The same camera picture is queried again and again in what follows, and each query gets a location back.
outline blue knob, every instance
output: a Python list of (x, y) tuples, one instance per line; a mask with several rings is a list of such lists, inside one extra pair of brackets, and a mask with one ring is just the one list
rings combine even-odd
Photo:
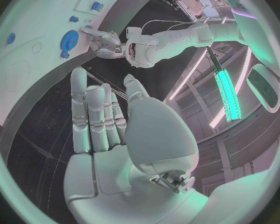
[(69, 54), (67, 53), (67, 51), (62, 51), (60, 56), (65, 59), (69, 58)]
[(69, 20), (72, 22), (78, 22), (79, 18), (77, 18), (76, 16), (71, 16)]
[(8, 44), (12, 44), (15, 40), (15, 34), (14, 33), (11, 33), (7, 39), (7, 43)]

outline robotic arm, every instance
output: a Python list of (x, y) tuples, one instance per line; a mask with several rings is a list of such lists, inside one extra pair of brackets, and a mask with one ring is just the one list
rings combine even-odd
[(127, 43), (122, 44), (114, 33), (83, 27), (91, 36), (90, 46), (98, 57), (115, 59), (125, 57), (136, 67), (149, 68), (162, 59), (180, 54), (185, 48), (210, 46), (214, 41), (238, 41), (246, 44), (236, 23), (208, 25), (197, 23), (187, 29), (163, 31), (142, 35), (139, 27), (127, 28)]

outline green light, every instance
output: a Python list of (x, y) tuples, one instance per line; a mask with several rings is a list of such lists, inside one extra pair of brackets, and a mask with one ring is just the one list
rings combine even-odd
[(214, 73), (222, 97), (226, 121), (236, 121), (242, 118), (237, 94), (226, 70)]

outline white robotic arm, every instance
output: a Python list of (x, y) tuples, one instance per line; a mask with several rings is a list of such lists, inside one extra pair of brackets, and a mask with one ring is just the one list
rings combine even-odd
[(246, 44), (236, 23), (208, 25), (197, 23), (187, 29), (163, 31), (153, 35), (142, 35), (141, 28), (127, 28), (127, 43), (110, 42), (101, 32), (82, 28), (83, 32), (92, 35), (91, 48), (98, 57), (114, 59), (125, 57), (136, 67), (149, 68), (162, 59), (169, 59), (180, 54), (185, 48), (210, 46), (214, 41), (238, 41)]

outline black floor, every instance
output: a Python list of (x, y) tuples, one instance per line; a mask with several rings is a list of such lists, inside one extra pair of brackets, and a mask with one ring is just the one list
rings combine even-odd
[[(148, 20), (185, 21), (182, 15), (158, 0), (151, 0), (128, 26), (142, 26)], [(172, 23), (152, 22), (144, 34), (164, 31)], [(125, 59), (95, 58), (87, 67), (124, 90), (127, 73), (139, 79), (150, 96), (163, 100), (179, 78), (196, 48), (187, 48), (170, 60), (162, 60), (153, 68), (131, 67)], [(97, 85), (89, 80), (88, 85)], [(119, 98), (123, 112), (127, 104)], [(8, 157), (8, 169), (23, 192), (45, 214), (60, 224), (76, 223), (63, 196), (63, 178), (69, 158), (73, 155), (70, 75), (53, 86), (33, 107), (21, 124)]]

